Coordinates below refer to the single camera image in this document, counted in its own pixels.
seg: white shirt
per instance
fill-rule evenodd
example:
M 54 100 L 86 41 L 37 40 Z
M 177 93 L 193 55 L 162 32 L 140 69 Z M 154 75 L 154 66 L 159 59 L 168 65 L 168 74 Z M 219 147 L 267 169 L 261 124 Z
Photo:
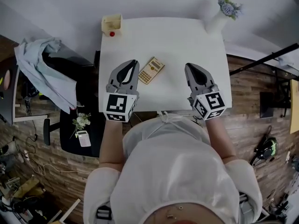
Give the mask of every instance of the white shirt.
M 96 223 L 102 205 L 111 206 L 116 224 L 142 224 L 157 209 L 175 203 L 201 204 L 225 224 L 258 219 L 262 196 L 253 168 L 244 160 L 224 165 L 200 126 L 181 116 L 169 117 L 145 121 L 127 133 L 121 173 L 99 168 L 89 175 L 85 224 Z M 248 197 L 246 218 L 239 192 Z

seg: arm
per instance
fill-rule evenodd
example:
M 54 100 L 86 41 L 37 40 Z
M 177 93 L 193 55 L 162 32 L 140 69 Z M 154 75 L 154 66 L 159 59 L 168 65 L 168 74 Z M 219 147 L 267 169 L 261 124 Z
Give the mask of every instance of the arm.
M 125 162 L 122 138 L 122 123 L 107 120 L 100 148 L 100 168 L 109 167 L 121 172 Z
M 219 154 L 224 164 L 238 159 L 232 141 L 219 117 L 206 121 L 211 146 Z

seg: black pole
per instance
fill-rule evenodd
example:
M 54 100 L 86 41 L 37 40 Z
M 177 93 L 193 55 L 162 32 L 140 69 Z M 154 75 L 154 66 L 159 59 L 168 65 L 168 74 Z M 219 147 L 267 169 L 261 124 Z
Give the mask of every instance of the black pole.
M 231 71 L 231 72 L 229 73 L 229 75 L 231 76 L 231 75 L 234 75 L 234 74 L 239 73 L 239 72 L 241 72 L 241 71 L 250 69 L 250 68 L 252 68 L 252 67 L 254 67 L 254 66 L 256 66 L 256 65 L 265 63 L 265 62 L 267 62 L 267 61 L 269 61 L 269 60 L 272 60 L 272 59 L 274 59 L 274 58 L 277 58 L 277 57 L 279 57 L 279 56 L 282 56 L 282 55 L 284 55 L 284 54 L 286 54 L 286 53 L 289 53 L 289 52 L 291 52 L 291 51 L 294 51 L 294 50 L 296 50 L 296 49 L 298 49 L 298 48 L 299 48 L 299 44 L 298 44 L 298 43 L 295 43 L 295 44 L 293 44 L 293 45 L 291 45 L 291 46 L 289 46 L 289 47 L 286 47 L 286 48 L 284 48 L 284 49 L 282 49 L 282 50 L 280 50 L 280 51 L 278 51 L 278 52 L 272 53 L 271 55 L 268 55 L 268 56 L 266 56 L 266 57 L 264 57 L 264 58 L 262 58 L 262 59 L 260 59 L 260 60 L 258 60 L 258 61 L 255 61 L 255 62 L 249 64 L 249 65 L 245 65 L 245 66 L 243 66 L 243 67 L 241 67 L 241 68 L 239 68 L 239 69 L 233 70 L 233 71 Z
M 53 125 L 50 125 L 50 127 L 49 127 L 49 132 L 52 132 L 52 131 L 57 130 L 57 129 L 59 129 L 59 128 L 60 128 L 60 122 L 55 123 L 55 124 L 53 124 Z

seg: white flower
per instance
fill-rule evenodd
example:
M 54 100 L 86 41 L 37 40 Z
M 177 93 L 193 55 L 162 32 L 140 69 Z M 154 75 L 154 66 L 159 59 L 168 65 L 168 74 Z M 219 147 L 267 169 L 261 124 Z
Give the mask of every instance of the white flower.
M 82 116 L 79 116 L 79 117 L 77 117 L 77 122 L 78 122 L 78 124 L 81 126 L 81 127 L 84 127 L 85 126 L 85 118 L 84 117 L 82 117 Z

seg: green object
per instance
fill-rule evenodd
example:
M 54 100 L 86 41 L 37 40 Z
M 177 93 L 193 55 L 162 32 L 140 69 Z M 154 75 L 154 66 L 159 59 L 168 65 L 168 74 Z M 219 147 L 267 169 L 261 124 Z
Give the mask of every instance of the green object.
M 272 153 L 271 155 L 274 156 L 276 153 L 276 143 L 273 140 L 270 140 L 272 142 Z

